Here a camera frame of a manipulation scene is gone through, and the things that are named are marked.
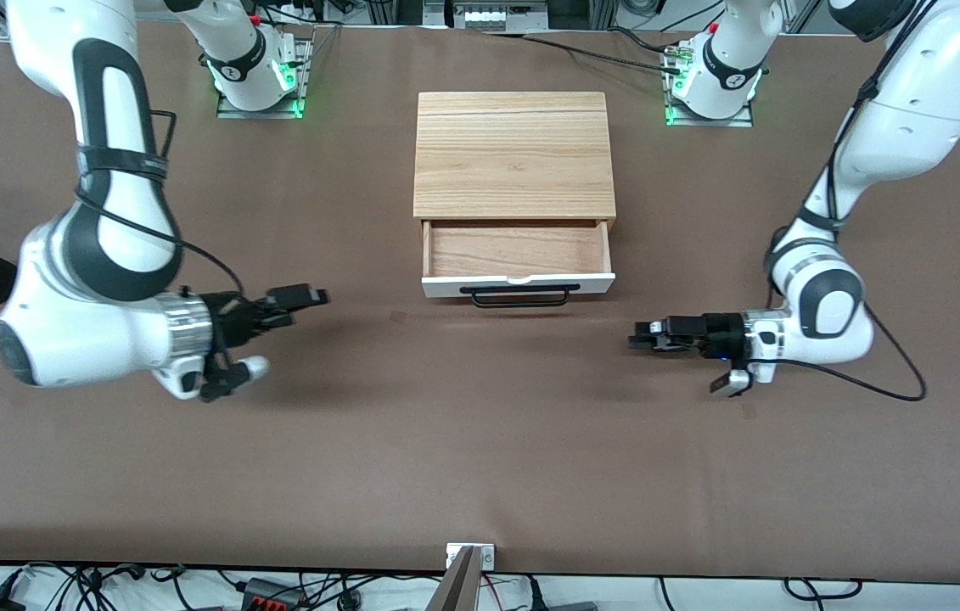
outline drawer handle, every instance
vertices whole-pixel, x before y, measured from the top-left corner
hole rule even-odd
[[[476,308],[558,308],[565,306],[570,300],[570,291],[581,289],[579,283],[557,283],[557,285],[539,286],[477,286],[463,287],[461,293],[471,295],[472,305]],[[541,293],[541,291],[561,291],[561,295],[553,295],[553,299],[536,299],[532,301],[504,300],[503,295],[483,298],[489,293]]]

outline white floor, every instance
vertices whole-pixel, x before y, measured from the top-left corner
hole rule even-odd
[[[0,585],[15,569],[0,566]],[[250,577],[273,580],[282,586],[298,583],[295,573],[227,572],[231,580]],[[503,610],[531,604],[529,583],[518,575],[492,574]],[[305,573],[305,583],[316,583],[322,576]],[[659,582],[653,577],[599,577],[599,576],[539,576],[548,607],[557,604],[596,603],[599,611],[666,611],[661,598]],[[26,604],[30,611],[41,611],[53,593],[64,583],[65,576],[57,569],[36,568],[19,577],[11,598]],[[212,571],[191,571],[181,577],[186,600],[193,608],[239,608],[242,595]],[[779,580],[717,580],[677,579],[667,577],[672,606],[676,611],[732,610],[732,611],[816,611],[814,603],[802,603],[790,598]],[[814,581],[821,594],[847,591],[850,584]],[[433,580],[382,579],[361,588],[364,611],[423,610],[437,584]],[[800,584],[794,584],[799,592]],[[308,588],[313,594],[316,587]],[[334,594],[339,589],[328,592]],[[182,604],[174,594],[172,583],[156,583],[149,576],[133,581],[116,577],[107,581],[103,589],[118,611],[181,611]],[[69,595],[65,610],[75,610],[79,594]],[[960,611],[960,585],[934,584],[865,584],[861,594],[843,601],[826,601],[826,611],[886,611],[886,610],[952,610]],[[325,611],[334,611],[335,604],[327,604]],[[479,611],[498,611],[495,599],[482,588]]]

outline white drawer front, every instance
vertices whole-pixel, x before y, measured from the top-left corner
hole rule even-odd
[[[580,289],[570,291],[579,293],[607,293],[608,288],[615,280],[615,274],[535,274],[524,278],[510,278],[508,276],[457,276],[457,277],[425,277],[423,278],[423,294],[428,297],[464,297],[469,294],[461,293],[461,289],[478,289],[479,287],[523,287],[523,286],[553,286],[576,283]],[[538,291],[510,291],[510,293],[488,293],[491,297],[497,295],[528,295],[528,294],[560,294],[561,290]]]

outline brown table surface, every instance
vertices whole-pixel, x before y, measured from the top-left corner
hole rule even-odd
[[[648,58],[616,34],[559,39]],[[35,390],[0,362],[0,559],[438,569],[446,542],[494,541],[502,571],[960,580],[960,143],[873,188],[843,240],[926,402],[789,368],[711,399],[724,364],[626,348],[634,321],[761,305],[768,237],[880,51],[778,39],[755,128],[677,128],[643,70],[347,30],[304,120],[219,121],[192,37],[142,24],[151,101],[181,116],[166,193],[184,236],[251,291],[310,282],[333,303],[240,351],[269,378],[212,405],[147,373]],[[417,93],[467,89],[607,93],[610,293],[542,312],[423,297]],[[71,204],[73,152],[65,102],[0,45],[0,255]],[[181,281],[228,287],[196,256]],[[882,338],[844,369],[913,385]]]

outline drawer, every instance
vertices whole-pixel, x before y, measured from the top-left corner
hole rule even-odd
[[[428,297],[555,306],[570,294],[604,293],[614,280],[607,221],[423,221]]]

